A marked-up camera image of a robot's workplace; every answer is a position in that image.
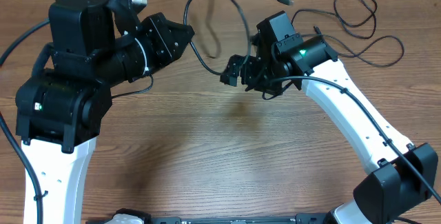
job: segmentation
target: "wooden table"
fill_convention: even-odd
[[[48,14],[54,0],[0,0],[0,51]],[[149,0],[141,13],[163,12],[181,22],[187,0]],[[298,8],[332,10],[333,0],[294,0],[286,7],[273,0],[237,0],[252,32],[264,18]],[[377,0],[375,37],[399,36],[404,59],[391,68],[373,68],[357,59],[343,59],[346,68],[384,117],[416,145],[428,142],[441,154],[441,0]],[[216,46],[205,26],[208,0],[195,0],[190,22],[198,47]],[[221,57],[208,64],[223,70],[228,58],[246,51],[245,31],[234,6],[215,0],[212,25],[222,44]],[[341,0],[341,14],[363,20],[367,11],[356,0]],[[318,25],[354,50],[369,42],[344,34],[334,19],[301,14],[297,31]],[[371,23],[359,29],[368,34]],[[0,109],[15,130],[15,93],[30,76],[49,28],[20,45],[0,72]],[[394,60],[393,41],[380,42],[367,59]],[[101,136],[88,170],[83,218],[109,217],[121,207],[154,216],[219,217],[288,215],[328,212],[348,201],[366,176],[355,152],[328,116],[302,92],[290,90],[274,101],[258,92],[244,92],[219,83],[198,62],[190,48],[161,70],[148,94],[116,99],[102,123]],[[124,83],[121,93],[148,82]],[[0,222],[21,223],[24,168],[0,135]],[[438,177],[436,189],[441,191]],[[440,206],[431,199],[404,216],[439,223]]]

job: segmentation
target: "robotic arm link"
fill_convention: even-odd
[[[236,85],[240,75],[248,89],[276,96],[282,82],[292,80],[329,115],[368,174],[354,190],[354,200],[331,211],[326,223],[388,223],[431,197],[406,160],[433,187],[438,155],[429,144],[415,147],[381,116],[320,34],[303,41],[284,12],[257,28],[256,57],[240,67],[243,57],[234,55],[220,81]]]
[[[112,106],[111,87],[152,76],[191,42],[192,27],[162,13],[141,22],[137,14],[146,5],[147,0],[56,0],[50,7],[53,43],[44,47],[16,96],[17,135],[44,192],[37,196],[44,224],[81,222],[85,176],[101,119]],[[341,130],[368,174],[353,200],[327,214],[252,220],[152,218],[122,209],[102,223],[389,223],[432,194],[439,198],[433,190],[436,152],[429,144],[416,147],[381,116],[320,33],[304,41],[285,12],[257,28],[252,41],[257,55],[232,56],[220,81],[236,86],[240,76],[246,91],[273,96],[283,91],[283,81],[303,90]],[[45,68],[49,57],[54,69]],[[42,218],[36,200],[34,181],[26,174],[26,224]]]

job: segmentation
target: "wire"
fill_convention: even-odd
[[[374,9],[373,9],[373,10],[367,5],[367,3],[366,3],[365,0],[359,0],[359,1],[362,3],[362,5],[363,5],[366,9],[368,9],[368,11],[369,11],[371,14],[370,14],[370,15],[369,15],[364,21],[362,21],[362,22],[360,22],[360,23],[357,23],[357,24],[348,23],[347,21],[345,21],[345,20],[340,16],[340,14],[338,13],[338,10],[337,10],[337,1],[338,1],[338,0],[334,0],[334,12],[329,12],[329,11],[325,11],[325,10],[311,9],[311,8],[299,9],[299,10],[296,11],[296,13],[294,13],[294,15],[293,15],[293,17],[292,17],[292,20],[291,20],[291,24],[294,23],[295,18],[297,17],[298,13],[300,13],[300,12],[312,12],[312,13],[318,13],[318,14],[328,14],[328,15],[331,15],[331,16],[337,18],[337,20],[339,20],[339,22],[341,23],[341,25],[342,25],[343,29],[345,30],[345,32],[346,32],[347,34],[351,35],[352,37],[355,37],[355,38],[357,38],[357,39],[370,39],[370,38],[375,34],[375,31],[376,31],[376,28],[377,28],[377,18],[376,18],[375,13],[376,13],[376,11],[377,11],[378,4],[377,4],[376,0],[371,0],[371,1],[373,2],[373,4],[374,4]],[[370,34],[369,36],[361,36],[361,35],[358,35],[358,34],[353,33],[352,31],[350,31],[350,30],[348,29],[348,27],[350,27],[350,28],[358,28],[358,27],[360,27],[360,26],[363,26],[363,25],[366,24],[366,22],[368,22],[370,19],[373,19],[373,29],[372,29],[372,32],[371,32],[371,34]],[[361,52],[354,52],[354,51],[353,51],[349,46],[347,46],[343,41],[341,41],[340,39],[338,39],[338,38],[336,38],[336,37],[334,37],[334,36],[328,35],[328,34],[321,34],[321,33],[318,33],[318,34],[302,34],[302,37],[327,37],[327,38],[333,39],[334,41],[337,41],[337,42],[338,42],[338,43],[339,43],[339,44],[340,44],[340,45],[341,45],[346,51],[348,51],[348,52],[350,53],[350,54],[344,54],[344,53],[341,53],[341,52],[337,52],[338,56],[340,56],[340,57],[344,57],[344,58],[358,58],[358,59],[360,59],[361,61],[363,61],[363,62],[365,62],[365,63],[367,63],[367,64],[369,64],[369,65],[372,65],[372,66],[378,67],[378,68],[388,68],[388,67],[390,67],[390,66],[395,65],[396,63],[398,63],[398,62],[401,61],[401,59],[402,59],[403,56],[404,56],[404,52],[405,52],[403,42],[402,42],[398,37],[393,36],[393,35],[386,35],[386,36],[383,36],[383,37],[380,37],[380,38],[376,39],[375,41],[372,41],[372,42],[371,42],[371,43],[370,43],[365,49],[363,49]],[[386,39],[386,38],[395,39],[395,40],[398,42],[398,44],[400,45],[400,48],[401,48],[401,54],[400,54],[400,56],[399,56],[395,61],[392,61],[391,63],[386,63],[386,64],[378,64],[378,63],[374,63],[374,62],[372,62],[372,61],[369,61],[369,60],[364,59],[363,57],[361,57],[361,55],[364,54],[364,53],[365,53],[369,48],[371,48],[375,43],[377,43],[377,42],[379,42],[379,41],[381,41],[381,40],[383,40],[383,39]],[[277,61],[277,60],[276,60],[276,56],[275,56],[275,54],[274,54],[274,49],[275,49],[275,48],[274,48],[274,44],[271,46],[271,56],[272,56],[273,61]],[[288,84],[288,85],[285,86],[283,89],[281,89],[280,92],[278,92],[277,94],[271,96],[270,98],[266,98],[266,96],[265,96],[265,93],[266,93],[266,92],[263,92],[262,98],[263,98],[264,100],[272,100],[272,99],[275,99],[277,96],[282,95],[282,94],[283,94],[283,93],[289,88],[290,85],[291,85],[291,84]]]
[[[360,100],[357,99],[356,96],[354,96],[350,91],[347,90],[347,88],[342,87],[341,85],[338,85],[337,83],[328,81],[326,79],[321,79],[318,77],[311,77],[311,76],[289,76],[289,77],[282,77],[278,79],[272,79],[266,82],[266,84],[272,84],[277,82],[283,82],[288,80],[299,80],[299,79],[306,79],[306,80],[312,80],[312,81],[318,81],[330,86],[333,86],[337,89],[339,89],[342,93],[345,93],[347,96],[349,96],[357,105],[360,107],[360,109],[366,114],[367,118],[371,121],[375,129],[380,133],[381,137],[383,137],[384,141],[387,145],[391,147],[391,149],[402,159],[402,161],[406,164],[406,166],[415,174],[416,177],[421,181],[424,186],[430,191],[430,193],[435,197],[435,199],[438,201],[439,204],[441,204],[441,197],[440,195],[435,191],[435,189],[427,182],[427,180],[421,175],[421,173],[412,165],[412,163],[407,160],[407,158],[403,155],[402,152],[399,151],[399,149],[392,143],[392,140],[387,137],[387,135],[384,133],[384,131],[381,129],[381,127],[378,125],[377,121],[372,117],[372,115],[369,113],[369,111],[366,109],[366,107],[360,102]]]
[[[26,31],[24,34],[22,34],[19,38],[17,38],[14,42],[12,42],[12,44],[9,46],[8,49],[6,49],[6,51],[3,53],[3,55],[1,55],[0,57],[0,68],[3,65],[3,63],[5,63],[6,58],[8,58],[9,54],[26,38],[28,38],[28,36],[30,36],[33,32],[39,30],[40,28],[46,26],[47,24],[49,24],[49,19],[45,19],[44,21],[42,21],[41,23],[36,24],[34,27],[32,27],[31,29],[29,29],[28,31]]]
[[[375,66],[375,67],[379,67],[379,68],[391,67],[391,66],[395,65],[396,63],[400,62],[400,60],[404,56],[404,44],[403,44],[403,42],[398,37],[395,37],[393,35],[386,35],[386,36],[383,36],[383,37],[380,37],[380,38],[376,39],[375,41],[372,41],[365,49],[363,49],[361,52],[358,52],[358,53],[355,53],[351,48],[349,48],[345,43],[343,43],[343,41],[341,41],[340,39],[337,39],[336,37],[333,37],[331,35],[328,35],[328,34],[302,34],[302,37],[317,37],[317,36],[319,36],[319,37],[328,37],[328,38],[331,38],[331,39],[337,41],[345,50],[347,50],[348,52],[350,52],[352,54],[352,55],[348,55],[348,54],[343,54],[341,52],[337,52],[338,56],[341,56],[341,57],[344,57],[344,58],[359,58],[361,61],[363,61],[363,62],[365,62],[365,63],[367,63],[369,65],[372,65],[372,66]],[[383,39],[386,39],[386,38],[395,39],[398,42],[398,44],[400,44],[401,55],[395,61],[392,61],[391,63],[387,63],[387,64],[377,64],[377,63],[374,63],[372,61],[368,61],[367,59],[363,59],[360,56],[361,54],[365,53],[369,48],[371,48],[371,46],[373,46],[375,43],[377,43],[377,42],[379,42],[379,41],[381,41]]]
[[[18,39],[16,39],[8,49],[1,55],[0,57],[0,68],[5,63],[6,59],[8,58],[9,54],[28,36],[30,36],[33,32],[39,30],[40,28],[46,26],[49,24],[49,19],[45,19],[41,23],[38,23],[34,27],[30,28],[28,31],[23,33]],[[23,163],[26,172],[28,172],[28,175],[30,177],[30,180],[32,181],[32,185],[34,186],[35,191],[35,197],[34,200],[37,204],[37,224],[43,224],[43,195],[41,194],[41,187],[40,182],[37,178],[37,175],[35,174],[34,168],[30,164],[28,158],[24,154],[21,147],[18,145],[17,141],[15,140],[14,136],[12,135],[8,124],[6,124],[5,119],[3,118],[3,115],[0,111],[0,126],[3,130],[3,133],[5,134],[6,138],[8,139],[9,143],[11,144],[12,148],[14,149],[15,153],[17,153],[17,156],[20,158],[21,162]]]
[[[187,25],[188,10],[189,10],[190,3],[191,3],[192,1],[193,1],[193,0],[188,0],[188,1],[187,1],[187,4],[185,5],[185,9],[184,9],[184,21],[183,21],[183,24],[184,24],[184,25]],[[247,55],[245,56],[245,60],[244,60],[243,63],[242,63],[242,65],[243,65],[243,64],[245,64],[245,63],[248,61],[248,58],[249,58],[249,56],[250,56],[250,54],[251,54],[251,50],[252,50],[252,43],[251,43],[250,35],[249,35],[249,34],[250,34],[250,32],[249,32],[249,26],[248,26],[248,22],[247,22],[247,20],[246,20],[246,18],[245,18],[245,14],[243,13],[242,8],[237,4],[237,2],[236,2],[235,0],[230,0],[230,1],[236,6],[236,8],[237,8],[237,10],[238,10],[238,12],[239,12],[239,15],[240,15],[240,17],[241,17],[241,19],[242,19],[242,21],[243,21],[243,24],[244,24],[244,26],[245,26],[245,32],[246,32],[246,35],[247,35]],[[278,2],[280,2],[280,3],[283,3],[283,4],[285,4],[285,5],[293,5],[293,4],[294,4],[294,2],[293,2],[292,0],[276,0],[276,1],[278,1]],[[193,51],[194,51],[194,54],[196,55],[196,57],[198,57],[198,60],[201,62],[202,66],[203,66],[205,69],[207,69],[207,71],[211,72],[212,74],[218,75],[218,76],[220,76],[220,75],[222,74],[222,72],[217,72],[217,71],[211,69],[211,68],[210,68],[210,67],[204,62],[204,60],[202,59],[202,56],[199,54],[198,50],[196,49],[196,46],[194,45],[193,41],[190,41],[190,46],[192,47],[192,49],[193,49]]]
[[[133,92],[126,92],[126,93],[118,94],[118,95],[112,96],[112,99],[115,99],[115,98],[118,98],[118,97],[122,97],[122,96],[129,96],[131,94],[142,94],[142,93],[148,92],[149,90],[151,90],[153,88],[153,81],[154,81],[152,75],[149,75],[149,77],[152,80],[152,82],[144,90],[137,90],[137,91],[133,91]]]
[[[297,12],[294,14],[294,16],[292,17],[291,20],[291,24],[294,23],[294,19],[296,18],[297,14],[300,12],[315,12],[315,13],[321,13],[321,14],[330,14],[332,16],[335,16],[342,24],[343,29],[345,29],[346,33],[350,34],[351,36],[355,37],[355,38],[359,38],[359,39],[370,39],[372,38],[373,34],[375,33],[376,29],[377,29],[377,17],[375,16],[375,13],[377,11],[377,7],[378,4],[375,0],[371,0],[374,4],[374,9],[372,10],[366,3],[365,0],[359,0],[362,5],[371,13],[364,21],[357,23],[357,24],[351,24],[348,23],[347,21],[345,21],[340,14],[337,11],[337,0],[334,0],[334,13],[329,12],[329,11],[324,11],[324,10],[317,10],[317,9],[299,9],[297,10]],[[370,20],[371,18],[373,18],[373,29],[372,29],[372,33],[369,36],[362,36],[359,34],[354,34],[353,32],[351,32],[347,27],[350,28],[358,28],[360,26],[363,26],[364,24],[366,24],[366,22],[368,22],[368,20]]]
[[[404,223],[410,223],[410,224],[421,224],[419,222],[412,221],[412,220],[409,220],[409,219],[404,218],[404,217],[397,217],[397,218],[395,218],[395,220],[393,222],[395,222],[395,221],[402,221]]]

